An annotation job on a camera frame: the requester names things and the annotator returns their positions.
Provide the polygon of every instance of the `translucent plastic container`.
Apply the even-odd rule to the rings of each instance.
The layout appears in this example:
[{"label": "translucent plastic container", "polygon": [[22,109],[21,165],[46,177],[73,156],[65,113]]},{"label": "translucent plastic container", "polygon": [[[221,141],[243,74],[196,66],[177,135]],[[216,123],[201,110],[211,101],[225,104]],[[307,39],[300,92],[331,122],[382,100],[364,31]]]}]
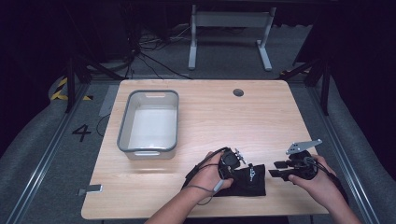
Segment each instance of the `translucent plastic container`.
[{"label": "translucent plastic container", "polygon": [[177,145],[177,117],[177,92],[132,92],[120,126],[119,149],[131,160],[172,159]]}]

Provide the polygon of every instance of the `metal tab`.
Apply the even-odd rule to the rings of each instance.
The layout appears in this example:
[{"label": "metal tab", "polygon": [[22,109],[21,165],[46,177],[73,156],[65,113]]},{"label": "metal tab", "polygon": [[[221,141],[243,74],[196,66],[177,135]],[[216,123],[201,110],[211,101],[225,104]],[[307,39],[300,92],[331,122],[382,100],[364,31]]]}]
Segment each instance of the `metal tab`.
[{"label": "metal tab", "polygon": [[289,147],[289,149],[286,151],[286,155],[291,155],[291,154],[295,154],[295,153],[299,153],[302,151],[305,151],[311,147],[317,146],[319,144],[321,144],[322,141],[320,139],[316,140],[316,141],[311,141],[311,142],[298,142],[298,143],[293,143],[291,144],[291,146]]},{"label": "metal tab", "polygon": [[79,189],[77,196],[82,196],[87,193],[97,193],[102,192],[103,186],[102,185],[89,185],[86,189]]}]

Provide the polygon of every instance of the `wooden table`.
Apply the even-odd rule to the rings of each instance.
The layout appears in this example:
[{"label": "wooden table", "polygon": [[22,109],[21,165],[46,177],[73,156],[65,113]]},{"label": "wooden table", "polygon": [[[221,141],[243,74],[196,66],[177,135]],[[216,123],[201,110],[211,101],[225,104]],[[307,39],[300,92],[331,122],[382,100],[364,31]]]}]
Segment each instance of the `wooden table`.
[{"label": "wooden table", "polygon": [[[243,90],[237,97],[233,90]],[[172,160],[130,161],[117,147],[129,94],[135,90],[174,90],[179,94],[178,140]],[[169,201],[185,175],[208,151],[238,148],[248,163],[275,169],[288,158],[292,142],[310,141],[299,109],[281,80],[127,80],[119,92],[95,165],[81,214],[87,219],[150,217]],[[197,205],[190,217],[326,214],[303,189],[272,178],[266,196],[220,197]]]}]

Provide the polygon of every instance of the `hand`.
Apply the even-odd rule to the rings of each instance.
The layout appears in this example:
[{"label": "hand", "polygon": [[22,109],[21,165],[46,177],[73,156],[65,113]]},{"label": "hand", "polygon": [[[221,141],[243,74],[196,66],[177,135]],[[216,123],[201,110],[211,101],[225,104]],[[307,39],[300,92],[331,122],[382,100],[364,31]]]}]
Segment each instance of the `hand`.
[{"label": "hand", "polygon": [[[200,171],[192,178],[187,186],[199,186],[204,189],[213,190],[215,186],[220,182],[219,176],[219,160],[222,153],[216,154],[214,157],[206,161],[200,168]],[[219,189],[227,189],[233,183],[233,179],[226,179]],[[200,198],[204,199],[213,195],[213,192],[200,189]]]},{"label": "hand", "polygon": [[[321,163],[330,173],[335,175],[334,170],[329,167],[323,157],[312,155],[312,157]],[[329,209],[331,205],[345,201],[341,192],[334,185],[331,179],[320,169],[318,174],[311,180],[302,179],[296,175],[289,175],[289,180],[301,188],[308,191],[311,197],[325,208]]]}]

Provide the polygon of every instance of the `printed number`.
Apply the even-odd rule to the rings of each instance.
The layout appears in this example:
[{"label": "printed number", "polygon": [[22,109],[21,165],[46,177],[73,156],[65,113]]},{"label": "printed number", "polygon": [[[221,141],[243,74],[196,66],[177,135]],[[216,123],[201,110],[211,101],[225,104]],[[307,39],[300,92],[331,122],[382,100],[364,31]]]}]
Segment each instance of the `printed number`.
[{"label": "printed number", "polygon": [[90,134],[91,132],[87,132],[88,130],[88,125],[84,124],[81,127],[75,129],[73,131],[73,134],[81,134],[81,137],[79,138],[79,142],[84,141],[84,136],[85,134]]}]

